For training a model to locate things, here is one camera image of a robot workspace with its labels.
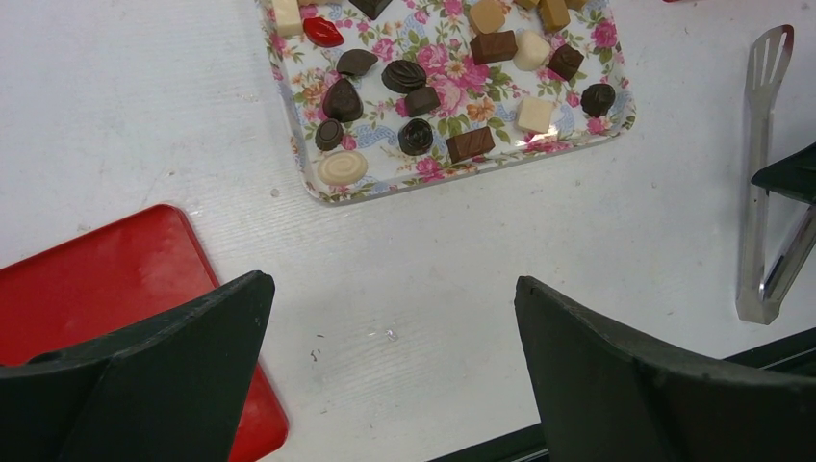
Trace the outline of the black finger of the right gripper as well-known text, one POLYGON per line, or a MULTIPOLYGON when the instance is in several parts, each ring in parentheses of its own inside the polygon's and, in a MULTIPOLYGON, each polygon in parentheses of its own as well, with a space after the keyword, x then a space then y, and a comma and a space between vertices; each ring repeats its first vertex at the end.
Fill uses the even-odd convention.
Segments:
POLYGON ((815 143, 760 169, 751 183, 808 205, 815 204, 815 143))

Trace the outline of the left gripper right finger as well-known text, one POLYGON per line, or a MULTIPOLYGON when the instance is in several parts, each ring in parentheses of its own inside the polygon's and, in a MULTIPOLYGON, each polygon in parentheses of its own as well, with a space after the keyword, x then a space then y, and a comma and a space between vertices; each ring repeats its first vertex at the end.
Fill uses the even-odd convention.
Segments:
POLYGON ((815 377, 714 359, 531 276, 515 314, 554 461, 811 461, 815 377))

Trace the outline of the metal serving tongs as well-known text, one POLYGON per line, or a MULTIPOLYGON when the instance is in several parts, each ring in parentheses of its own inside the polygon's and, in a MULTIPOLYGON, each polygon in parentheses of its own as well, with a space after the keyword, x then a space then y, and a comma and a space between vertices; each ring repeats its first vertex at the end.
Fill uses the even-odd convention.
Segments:
POLYGON ((815 245, 815 145, 780 161, 769 161, 774 107, 795 42, 794 28, 779 25, 750 49, 745 94, 750 115, 747 178, 736 310, 742 321, 769 324, 815 245), (800 224, 770 269, 766 268, 769 196, 776 193, 807 205, 800 224))

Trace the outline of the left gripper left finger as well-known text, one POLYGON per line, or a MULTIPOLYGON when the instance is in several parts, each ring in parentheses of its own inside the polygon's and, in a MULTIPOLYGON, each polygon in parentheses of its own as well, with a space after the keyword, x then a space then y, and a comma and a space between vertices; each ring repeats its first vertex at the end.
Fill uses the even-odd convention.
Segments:
POLYGON ((1 370, 5 461, 225 461, 275 293, 254 270, 1 370))

